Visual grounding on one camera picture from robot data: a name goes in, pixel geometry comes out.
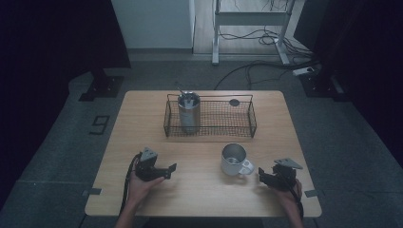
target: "wire basket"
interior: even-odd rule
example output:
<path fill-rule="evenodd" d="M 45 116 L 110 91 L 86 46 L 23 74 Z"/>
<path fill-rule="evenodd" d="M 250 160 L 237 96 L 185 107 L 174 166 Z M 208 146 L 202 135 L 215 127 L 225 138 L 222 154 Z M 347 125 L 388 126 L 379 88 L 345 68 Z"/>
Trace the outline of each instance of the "wire basket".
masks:
<path fill-rule="evenodd" d="M 179 95 L 168 94 L 163 129 L 166 137 L 225 135 L 255 136 L 257 122 L 252 103 L 253 95 L 200 96 L 201 121 L 198 128 L 183 131 L 178 108 Z"/>

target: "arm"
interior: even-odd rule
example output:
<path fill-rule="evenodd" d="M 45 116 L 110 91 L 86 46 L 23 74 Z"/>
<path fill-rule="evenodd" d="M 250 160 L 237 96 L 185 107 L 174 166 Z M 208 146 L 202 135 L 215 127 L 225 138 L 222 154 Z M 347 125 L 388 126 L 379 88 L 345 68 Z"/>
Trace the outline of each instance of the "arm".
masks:
<path fill-rule="evenodd" d="M 137 165 L 138 162 L 138 160 L 134 161 L 134 167 Z M 133 168 L 130 175 L 130 184 L 128 187 L 128 196 L 125 208 L 120 214 L 115 228 L 133 227 L 134 216 L 137 209 L 139 208 L 139 205 L 148 195 L 148 192 L 151 190 L 151 188 L 164 180 L 164 178 L 157 178 L 151 181 L 142 181 L 136 176 L 134 169 L 135 168 Z"/>
<path fill-rule="evenodd" d="M 303 228 L 303 223 L 299 215 L 299 209 L 297 207 L 296 200 L 294 199 L 291 192 L 283 192 L 275 188 L 272 188 L 272 190 L 278 197 L 278 202 L 284 210 L 288 221 L 290 222 L 290 227 Z M 299 180 L 297 180 L 297 184 L 296 186 L 294 186 L 294 191 L 298 194 L 299 197 L 302 196 L 302 186 Z"/>

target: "wooden table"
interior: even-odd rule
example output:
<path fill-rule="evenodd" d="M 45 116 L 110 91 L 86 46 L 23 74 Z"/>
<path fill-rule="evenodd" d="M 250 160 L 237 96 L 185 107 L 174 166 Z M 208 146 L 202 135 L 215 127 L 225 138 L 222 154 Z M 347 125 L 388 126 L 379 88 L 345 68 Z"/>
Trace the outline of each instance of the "wooden table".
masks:
<path fill-rule="evenodd" d="M 159 153 L 156 167 L 177 163 L 170 180 L 155 187 L 139 209 L 150 217 L 281 217 L 275 195 L 259 182 L 258 167 L 272 172 L 274 160 L 291 158 L 303 190 L 315 189 L 284 97 L 279 91 L 196 91 L 199 95 L 253 94 L 258 129 L 254 138 L 199 136 L 166 137 L 163 120 L 166 95 L 178 91 L 128 91 L 113 128 L 86 213 L 118 216 L 125 174 L 132 158 L 147 146 Z M 230 177 L 221 171 L 221 151 L 241 144 L 256 169 L 252 175 Z M 317 197 L 302 197 L 305 217 L 318 217 Z"/>

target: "white wall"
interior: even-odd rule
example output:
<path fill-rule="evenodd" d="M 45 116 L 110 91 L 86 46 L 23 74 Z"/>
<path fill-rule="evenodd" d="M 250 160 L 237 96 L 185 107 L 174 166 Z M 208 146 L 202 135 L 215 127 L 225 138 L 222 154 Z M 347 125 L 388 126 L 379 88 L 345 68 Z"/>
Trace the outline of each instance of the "white wall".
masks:
<path fill-rule="evenodd" d="M 112 0 L 127 48 L 192 48 L 194 0 Z"/>

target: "metal bottle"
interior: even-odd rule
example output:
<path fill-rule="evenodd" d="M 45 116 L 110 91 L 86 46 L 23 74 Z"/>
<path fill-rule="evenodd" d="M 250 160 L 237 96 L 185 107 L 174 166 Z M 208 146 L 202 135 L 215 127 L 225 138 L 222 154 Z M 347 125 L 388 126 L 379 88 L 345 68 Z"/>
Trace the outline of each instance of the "metal bottle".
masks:
<path fill-rule="evenodd" d="M 182 131 L 197 133 L 201 126 L 201 98 L 195 92 L 184 91 L 178 97 Z"/>

